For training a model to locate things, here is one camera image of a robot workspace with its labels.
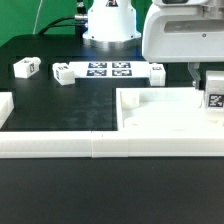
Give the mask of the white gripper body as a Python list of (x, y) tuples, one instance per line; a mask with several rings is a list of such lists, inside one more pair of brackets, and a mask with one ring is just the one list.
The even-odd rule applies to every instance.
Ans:
[(224, 61), (224, 0), (152, 0), (142, 55), (151, 63)]

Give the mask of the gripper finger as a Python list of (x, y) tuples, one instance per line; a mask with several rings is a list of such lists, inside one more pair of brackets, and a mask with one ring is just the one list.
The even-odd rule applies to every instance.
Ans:
[(193, 78), (193, 86), (198, 89), (200, 86), (200, 72), (199, 72), (200, 64), (198, 62), (190, 62), (188, 64), (188, 71)]

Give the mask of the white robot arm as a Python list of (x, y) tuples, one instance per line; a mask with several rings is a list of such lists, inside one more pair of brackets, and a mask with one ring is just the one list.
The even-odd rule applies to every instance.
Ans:
[(131, 0), (93, 0), (85, 44), (121, 48), (142, 43), (150, 63), (185, 62), (195, 82), (199, 65), (224, 61), (224, 0), (152, 0), (142, 32)]

